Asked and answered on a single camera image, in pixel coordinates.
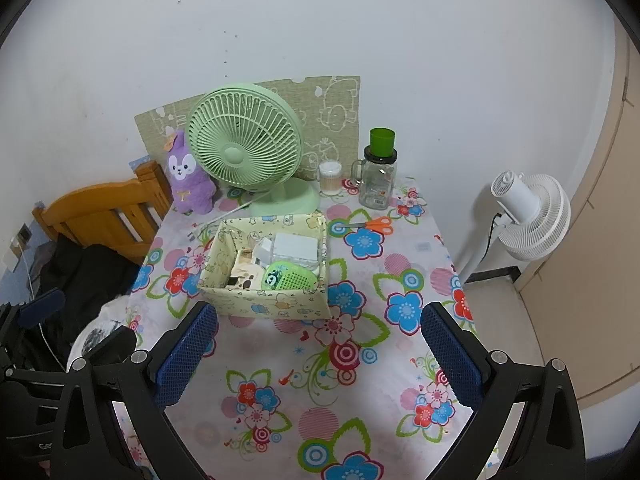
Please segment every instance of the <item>green cup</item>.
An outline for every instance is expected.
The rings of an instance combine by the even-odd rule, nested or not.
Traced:
[[[379,157],[393,155],[395,140],[395,131],[389,128],[373,128],[369,133],[371,154]]]

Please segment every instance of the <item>stuffed animal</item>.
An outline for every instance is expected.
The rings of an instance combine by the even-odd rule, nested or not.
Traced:
[[[169,182],[174,207],[180,213],[193,211],[204,215],[213,209],[216,185],[196,163],[184,142],[184,130],[177,130],[173,143],[168,143]]]

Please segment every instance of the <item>green desk fan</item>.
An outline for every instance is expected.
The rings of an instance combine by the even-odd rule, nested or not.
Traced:
[[[232,186],[270,193],[249,206],[252,216],[311,213],[320,197],[292,178],[302,156],[302,125],[287,102],[252,84],[224,86],[191,112],[187,143],[207,173]]]

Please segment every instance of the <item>charging cable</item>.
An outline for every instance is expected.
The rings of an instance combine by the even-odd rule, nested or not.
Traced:
[[[27,258],[24,256],[24,252],[22,251],[22,246],[20,245],[20,242],[18,242],[18,248],[20,249],[20,255],[24,262],[24,268],[27,271],[27,279],[29,280],[29,290],[31,291],[31,301],[33,301],[35,300],[35,294],[33,292],[33,283],[31,283],[31,274],[29,272],[29,266],[27,265]],[[66,372],[66,368],[63,367],[62,363],[60,362],[60,359],[58,359],[58,356],[51,349],[51,346],[49,345],[49,341],[47,341],[47,338],[44,337],[44,330],[42,330],[42,323],[38,323],[38,326],[40,327],[40,335],[42,336],[42,340],[44,341],[44,344],[47,345],[49,352],[51,352],[51,355],[53,355],[53,358],[60,365],[60,368],[62,368],[62,371]]]

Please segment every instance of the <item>fan grille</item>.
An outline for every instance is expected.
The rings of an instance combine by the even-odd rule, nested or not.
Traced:
[[[216,178],[252,191],[287,180],[302,155],[302,126],[287,102],[257,85],[225,87],[191,113],[187,142]]]
[[[569,198],[553,177],[526,176],[524,184],[540,197],[540,212],[526,224],[510,224],[500,233],[507,252],[523,262],[547,256],[562,241],[571,218]]]
[[[514,179],[516,179],[516,176],[513,174],[513,171],[503,171],[494,178],[491,184],[491,192],[496,198],[504,196],[505,193],[511,189],[511,186],[513,186]]]

